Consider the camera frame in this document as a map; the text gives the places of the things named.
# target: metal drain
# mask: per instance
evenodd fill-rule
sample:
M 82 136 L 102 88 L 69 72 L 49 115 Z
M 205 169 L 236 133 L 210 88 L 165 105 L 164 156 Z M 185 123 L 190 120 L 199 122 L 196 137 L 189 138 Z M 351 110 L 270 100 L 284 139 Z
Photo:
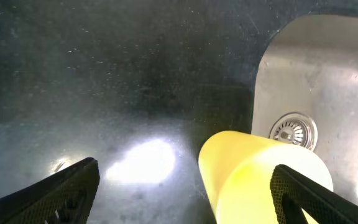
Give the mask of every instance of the metal drain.
M 289 113 L 273 125 L 269 138 L 313 151 L 317 143 L 316 123 L 301 113 Z

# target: stainless steel sink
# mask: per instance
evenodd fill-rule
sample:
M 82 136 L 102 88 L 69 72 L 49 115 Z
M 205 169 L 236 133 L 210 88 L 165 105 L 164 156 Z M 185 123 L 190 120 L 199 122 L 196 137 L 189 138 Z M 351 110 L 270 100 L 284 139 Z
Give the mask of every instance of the stainless steel sink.
M 314 121 L 314 153 L 334 192 L 358 205 L 358 18 L 301 17 L 270 43 L 257 74 L 252 134 L 291 141 L 291 133 L 270 134 L 288 113 Z

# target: yellow plastic cup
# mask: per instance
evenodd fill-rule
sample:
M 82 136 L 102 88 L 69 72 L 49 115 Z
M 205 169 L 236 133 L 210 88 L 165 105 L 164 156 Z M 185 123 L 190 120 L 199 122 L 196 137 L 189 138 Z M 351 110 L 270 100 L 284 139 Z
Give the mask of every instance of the yellow plastic cup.
M 269 183 L 279 164 L 333 190 L 327 167 L 313 152 L 235 131 L 210 137 L 198 163 L 218 224 L 278 223 Z M 304 213 L 308 223 L 315 223 Z

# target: countertop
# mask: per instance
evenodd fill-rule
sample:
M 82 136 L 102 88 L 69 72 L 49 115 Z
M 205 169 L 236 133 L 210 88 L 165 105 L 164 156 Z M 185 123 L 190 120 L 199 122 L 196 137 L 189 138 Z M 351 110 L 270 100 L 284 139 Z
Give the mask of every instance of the countertop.
M 214 223 L 201 146 L 250 133 L 260 59 L 307 14 L 358 1 L 0 0 L 0 197 L 94 157 L 88 223 Z

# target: sink drain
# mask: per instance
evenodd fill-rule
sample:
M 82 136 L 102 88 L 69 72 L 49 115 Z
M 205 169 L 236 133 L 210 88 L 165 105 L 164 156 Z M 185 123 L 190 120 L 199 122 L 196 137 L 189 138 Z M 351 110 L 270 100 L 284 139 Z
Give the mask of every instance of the sink drain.
M 289 113 L 273 125 L 269 138 L 313 151 L 317 143 L 316 123 L 309 116 Z

